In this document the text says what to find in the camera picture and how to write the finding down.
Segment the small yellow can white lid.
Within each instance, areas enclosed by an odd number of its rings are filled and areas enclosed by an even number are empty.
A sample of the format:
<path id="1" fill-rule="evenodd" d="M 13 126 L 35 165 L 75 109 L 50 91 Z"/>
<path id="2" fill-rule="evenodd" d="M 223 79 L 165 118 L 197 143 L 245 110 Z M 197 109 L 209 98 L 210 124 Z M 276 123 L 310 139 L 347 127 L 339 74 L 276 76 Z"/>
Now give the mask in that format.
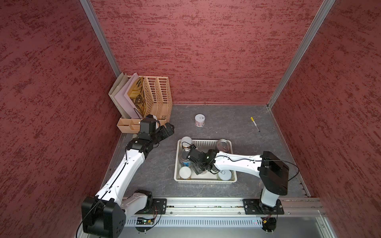
<path id="1" fill-rule="evenodd" d="M 191 172 L 192 172 L 192 169 L 190 167 L 184 166 L 180 168 L 179 176 L 181 179 L 187 180 L 191 178 Z"/>

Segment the white perforated plastic basket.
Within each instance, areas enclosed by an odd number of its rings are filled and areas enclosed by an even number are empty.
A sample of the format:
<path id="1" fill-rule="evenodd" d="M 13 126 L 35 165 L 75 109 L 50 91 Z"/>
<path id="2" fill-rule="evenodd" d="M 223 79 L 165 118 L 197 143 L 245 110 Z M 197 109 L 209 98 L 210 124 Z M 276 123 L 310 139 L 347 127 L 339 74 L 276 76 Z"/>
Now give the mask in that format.
<path id="1" fill-rule="evenodd" d="M 207 152 L 209 149 L 215 149 L 217 140 L 212 139 L 193 139 L 193 144 L 199 151 Z M 237 181 L 237 173 L 231 171 L 230 180 L 221 180 L 218 174 L 212 174 L 210 172 L 203 172 L 201 175 L 197 175 L 191 167 L 191 176 L 189 179 L 183 179 L 180 176 L 180 169 L 183 167 L 183 163 L 180 161 L 182 153 L 181 140 L 177 141 L 176 162 L 174 171 L 174 180 L 177 183 L 183 184 L 220 184 L 229 185 Z"/>

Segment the yellow labelled tall can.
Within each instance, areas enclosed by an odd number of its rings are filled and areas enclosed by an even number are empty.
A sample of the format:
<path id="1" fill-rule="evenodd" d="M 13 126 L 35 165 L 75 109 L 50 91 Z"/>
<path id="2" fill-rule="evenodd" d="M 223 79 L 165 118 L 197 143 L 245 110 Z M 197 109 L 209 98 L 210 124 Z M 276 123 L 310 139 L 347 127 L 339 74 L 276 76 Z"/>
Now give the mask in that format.
<path id="1" fill-rule="evenodd" d="M 183 149 L 189 149 L 193 144 L 192 139 L 189 136 L 185 136 L 181 139 L 180 146 Z"/>

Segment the small green can white lid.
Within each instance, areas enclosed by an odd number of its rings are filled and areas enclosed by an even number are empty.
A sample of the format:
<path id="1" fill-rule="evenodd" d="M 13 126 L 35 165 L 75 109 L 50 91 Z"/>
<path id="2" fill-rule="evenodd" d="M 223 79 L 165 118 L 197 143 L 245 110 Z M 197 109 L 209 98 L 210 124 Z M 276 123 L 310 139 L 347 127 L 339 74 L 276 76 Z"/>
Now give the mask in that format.
<path id="1" fill-rule="evenodd" d="M 232 172 L 230 170 L 222 170 L 217 174 L 218 178 L 222 181 L 229 181 L 232 178 Z"/>

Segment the small pink can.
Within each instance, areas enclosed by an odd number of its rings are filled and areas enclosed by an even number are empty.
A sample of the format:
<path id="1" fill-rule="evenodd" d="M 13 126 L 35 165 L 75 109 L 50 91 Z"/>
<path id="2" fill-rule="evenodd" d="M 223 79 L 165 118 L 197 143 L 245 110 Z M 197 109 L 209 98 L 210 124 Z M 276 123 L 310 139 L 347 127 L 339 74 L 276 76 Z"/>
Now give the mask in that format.
<path id="1" fill-rule="evenodd" d="M 197 114 L 195 117 L 194 117 L 194 120 L 195 120 L 195 126 L 196 127 L 203 127 L 205 125 L 205 115 L 203 114 Z"/>

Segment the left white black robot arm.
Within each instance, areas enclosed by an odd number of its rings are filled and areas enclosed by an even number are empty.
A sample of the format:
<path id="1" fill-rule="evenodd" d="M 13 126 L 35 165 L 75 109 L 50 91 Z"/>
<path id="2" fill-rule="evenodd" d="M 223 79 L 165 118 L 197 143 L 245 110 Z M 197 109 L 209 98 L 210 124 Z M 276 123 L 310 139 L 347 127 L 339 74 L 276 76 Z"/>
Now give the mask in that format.
<path id="1" fill-rule="evenodd" d="M 125 203 L 122 200 L 133 176 L 154 146 L 174 132 L 172 124 L 162 126 L 153 118 L 140 122 L 137 137 L 125 147 L 124 157 L 110 179 L 95 196 L 83 201 L 79 230 L 101 238 L 117 238 L 128 218 L 152 207 L 152 193 L 145 190 L 136 191 Z"/>

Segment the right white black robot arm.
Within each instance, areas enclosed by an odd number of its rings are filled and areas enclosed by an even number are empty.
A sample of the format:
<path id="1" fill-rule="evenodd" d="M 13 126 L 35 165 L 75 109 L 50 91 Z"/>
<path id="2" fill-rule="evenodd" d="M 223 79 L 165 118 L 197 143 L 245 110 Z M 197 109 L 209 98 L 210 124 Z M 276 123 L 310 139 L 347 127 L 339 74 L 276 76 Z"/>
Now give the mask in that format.
<path id="1" fill-rule="evenodd" d="M 289 167 L 291 162 L 280 160 L 273 153 L 264 151 L 261 155 L 247 156 L 229 154 L 217 149 L 199 151 L 191 145 L 187 158 L 192 162 L 195 172 L 222 172 L 225 170 L 246 173 L 261 179 L 264 189 L 260 205 L 274 208 L 280 196 L 288 194 Z"/>

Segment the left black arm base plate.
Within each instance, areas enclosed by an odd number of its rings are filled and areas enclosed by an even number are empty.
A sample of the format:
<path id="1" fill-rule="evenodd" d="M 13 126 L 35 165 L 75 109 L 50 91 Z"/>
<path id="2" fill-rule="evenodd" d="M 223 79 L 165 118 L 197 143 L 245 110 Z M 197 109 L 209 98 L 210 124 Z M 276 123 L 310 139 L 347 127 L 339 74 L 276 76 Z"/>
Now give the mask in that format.
<path id="1" fill-rule="evenodd" d="M 167 207 L 166 198 L 149 198 L 146 206 L 136 214 L 165 214 Z"/>

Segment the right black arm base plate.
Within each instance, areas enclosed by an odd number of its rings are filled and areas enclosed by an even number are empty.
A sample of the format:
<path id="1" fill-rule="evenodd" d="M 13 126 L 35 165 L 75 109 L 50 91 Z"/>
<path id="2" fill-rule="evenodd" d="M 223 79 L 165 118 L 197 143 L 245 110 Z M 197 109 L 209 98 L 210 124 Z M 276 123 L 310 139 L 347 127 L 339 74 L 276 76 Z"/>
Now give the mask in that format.
<path id="1" fill-rule="evenodd" d="M 274 207 L 262 204 L 260 199 L 243 199 L 243 207 L 246 215 L 284 215 L 279 199 Z"/>

